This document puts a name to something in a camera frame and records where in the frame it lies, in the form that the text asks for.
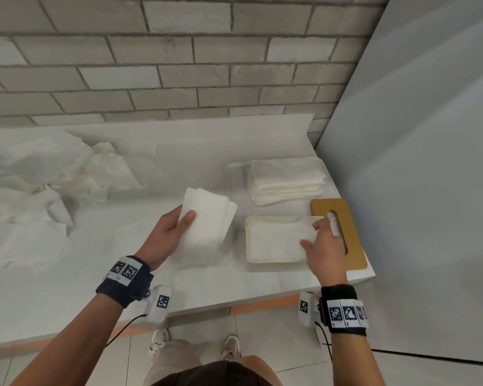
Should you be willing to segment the person's right hand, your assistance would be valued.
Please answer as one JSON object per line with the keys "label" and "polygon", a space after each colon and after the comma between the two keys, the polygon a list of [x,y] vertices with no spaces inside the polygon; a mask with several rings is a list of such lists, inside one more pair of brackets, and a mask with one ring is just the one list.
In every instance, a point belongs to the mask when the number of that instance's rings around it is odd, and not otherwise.
{"label": "person's right hand", "polygon": [[313,224],[316,231],[316,252],[306,255],[311,272],[321,287],[348,285],[345,263],[345,246],[340,236],[335,236],[328,218]]}

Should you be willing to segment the person's left hand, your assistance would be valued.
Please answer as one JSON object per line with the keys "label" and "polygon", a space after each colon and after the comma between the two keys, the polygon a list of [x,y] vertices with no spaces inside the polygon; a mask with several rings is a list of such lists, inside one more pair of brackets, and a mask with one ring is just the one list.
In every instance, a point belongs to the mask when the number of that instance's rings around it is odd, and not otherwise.
{"label": "person's left hand", "polygon": [[145,262],[151,272],[157,270],[179,245],[178,223],[183,205],[164,214],[134,256]]}

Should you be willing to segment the person's right forearm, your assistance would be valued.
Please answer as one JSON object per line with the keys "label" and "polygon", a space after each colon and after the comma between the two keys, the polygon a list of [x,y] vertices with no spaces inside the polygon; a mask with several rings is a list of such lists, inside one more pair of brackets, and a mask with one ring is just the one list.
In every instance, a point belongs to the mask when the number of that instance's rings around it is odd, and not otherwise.
{"label": "person's right forearm", "polygon": [[365,336],[332,333],[334,386],[386,386]]}

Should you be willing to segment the person's left forearm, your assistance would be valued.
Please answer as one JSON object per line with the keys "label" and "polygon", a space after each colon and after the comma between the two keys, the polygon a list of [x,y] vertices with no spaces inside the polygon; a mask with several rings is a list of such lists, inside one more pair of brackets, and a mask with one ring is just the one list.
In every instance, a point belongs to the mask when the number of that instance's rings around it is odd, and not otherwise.
{"label": "person's left forearm", "polygon": [[97,294],[9,386],[85,386],[123,312]]}

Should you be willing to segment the wooden box lid with slot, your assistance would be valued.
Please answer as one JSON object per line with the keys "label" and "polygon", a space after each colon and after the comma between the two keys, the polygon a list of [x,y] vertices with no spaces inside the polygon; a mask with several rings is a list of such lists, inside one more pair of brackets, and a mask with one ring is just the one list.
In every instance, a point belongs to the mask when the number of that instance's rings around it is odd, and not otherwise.
{"label": "wooden box lid with slot", "polygon": [[347,201],[342,198],[312,199],[309,206],[313,216],[326,218],[328,213],[335,213],[347,251],[345,254],[347,271],[365,270],[368,266],[367,258]]}

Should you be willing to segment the black right wristband with markers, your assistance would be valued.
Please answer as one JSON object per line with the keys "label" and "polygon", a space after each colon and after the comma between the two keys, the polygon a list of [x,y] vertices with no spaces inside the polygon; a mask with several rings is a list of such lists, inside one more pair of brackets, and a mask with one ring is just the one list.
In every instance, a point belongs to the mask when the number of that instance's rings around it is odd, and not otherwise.
{"label": "black right wristband with markers", "polygon": [[367,337],[367,312],[352,285],[322,287],[319,312],[322,324],[331,334]]}

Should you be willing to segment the black wristband with markers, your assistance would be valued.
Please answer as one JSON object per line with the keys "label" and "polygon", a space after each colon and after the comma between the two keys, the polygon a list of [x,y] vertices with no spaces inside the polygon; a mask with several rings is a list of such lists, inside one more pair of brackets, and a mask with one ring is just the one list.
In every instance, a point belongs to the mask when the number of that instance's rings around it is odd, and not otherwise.
{"label": "black wristband with markers", "polygon": [[129,255],[121,257],[104,276],[95,293],[104,295],[126,309],[145,298],[153,275],[142,259]]}
{"label": "black wristband with markers", "polygon": [[367,337],[367,312],[352,285],[322,287],[319,312],[322,324],[331,334]]}

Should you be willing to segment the white tray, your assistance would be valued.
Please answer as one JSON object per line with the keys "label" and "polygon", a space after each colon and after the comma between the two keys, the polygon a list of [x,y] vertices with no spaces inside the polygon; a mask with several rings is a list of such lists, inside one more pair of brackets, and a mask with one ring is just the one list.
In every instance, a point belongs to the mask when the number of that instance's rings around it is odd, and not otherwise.
{"label": "white tray", "polygon": [[[225,167],[226,190],[230,199],[234,201],[252,202],[247,189],[247,169],[250,162],[234,162]],[[321,195],[327,191],[328,187],[332,186],[332,183],[332,179],[328,174],[327,181],[322,187]]]}

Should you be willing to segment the stack of folded white tissues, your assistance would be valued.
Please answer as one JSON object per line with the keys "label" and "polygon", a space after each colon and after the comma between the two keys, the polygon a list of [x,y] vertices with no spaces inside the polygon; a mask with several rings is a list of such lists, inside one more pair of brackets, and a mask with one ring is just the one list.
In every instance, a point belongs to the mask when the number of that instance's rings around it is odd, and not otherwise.
{"label": "stack of folded white tissues", "polygon": [[262,207],[320,196],[327,178],[317,157],[254,160],[247,169],[247,189],[252,202]]}

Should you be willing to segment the black left wristband with markers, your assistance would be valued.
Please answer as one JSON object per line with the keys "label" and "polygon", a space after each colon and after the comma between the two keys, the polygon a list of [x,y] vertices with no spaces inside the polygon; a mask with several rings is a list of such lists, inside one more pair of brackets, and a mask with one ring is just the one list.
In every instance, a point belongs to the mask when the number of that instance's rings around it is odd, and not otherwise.
{"label": "black left wristband with markers", "polygon": [[145,298],[153,275],[142,259],[129,255],[121,257],[104,276],[95,293],[104,295],[126,309]]}

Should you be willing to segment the person's right white shoe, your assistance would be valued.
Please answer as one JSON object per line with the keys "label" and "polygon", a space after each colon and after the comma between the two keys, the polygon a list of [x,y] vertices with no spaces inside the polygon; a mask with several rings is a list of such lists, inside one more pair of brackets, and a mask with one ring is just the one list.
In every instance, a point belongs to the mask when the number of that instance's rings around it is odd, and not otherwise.
{"label": "person's right white shoe", "polygon": [[226,337],[221,349],[221,360],[238,360],[242,357],[240,340],[237,335],[229,335]]}

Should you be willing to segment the person's left white shoe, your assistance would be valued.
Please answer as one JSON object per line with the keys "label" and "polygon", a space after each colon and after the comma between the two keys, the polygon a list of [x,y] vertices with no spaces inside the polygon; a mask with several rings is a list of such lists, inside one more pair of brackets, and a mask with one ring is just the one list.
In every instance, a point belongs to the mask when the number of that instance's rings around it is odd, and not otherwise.
{"label": "person's left white shoe", "polygon": [[149,345],[149,360],[151,363],[153,363],[160,350],[165,347],[169,341],[170,334],[168,329],[164,328],[154,331]]}

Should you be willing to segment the person's beige shorts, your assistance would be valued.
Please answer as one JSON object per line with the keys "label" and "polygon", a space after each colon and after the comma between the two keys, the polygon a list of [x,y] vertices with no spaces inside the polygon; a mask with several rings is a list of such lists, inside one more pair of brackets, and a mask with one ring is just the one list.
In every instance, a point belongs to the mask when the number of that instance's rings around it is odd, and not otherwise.
{"label": "person's beige shorts", "polygon": [[170,340],[150,364],[142,386],[166,375],[205,365],[201,362],[193,344],[186,340]]}

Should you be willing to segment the pile of crumpled white tissues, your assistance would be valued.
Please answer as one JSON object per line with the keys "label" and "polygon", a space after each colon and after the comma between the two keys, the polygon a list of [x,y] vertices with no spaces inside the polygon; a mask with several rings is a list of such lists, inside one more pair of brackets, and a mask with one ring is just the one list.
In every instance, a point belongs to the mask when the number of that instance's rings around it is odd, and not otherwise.
{"label": "pile of crumpled white tissues", "polygon": [[155,152],[120,154],[63,130],[0,143],[0,268],[39,271],[68,253],[70,208],[148,188],[163,174]]}

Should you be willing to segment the person's dark shirt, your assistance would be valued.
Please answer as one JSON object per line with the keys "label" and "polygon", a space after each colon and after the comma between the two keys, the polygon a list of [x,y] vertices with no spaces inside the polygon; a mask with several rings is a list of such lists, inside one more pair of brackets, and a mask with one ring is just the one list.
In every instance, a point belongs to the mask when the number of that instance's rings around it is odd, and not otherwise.
{"label": "person's dark shirt", "polygon": [[218,361],[166,375],[148,386],[273,386],[255,371],[234,361]]}

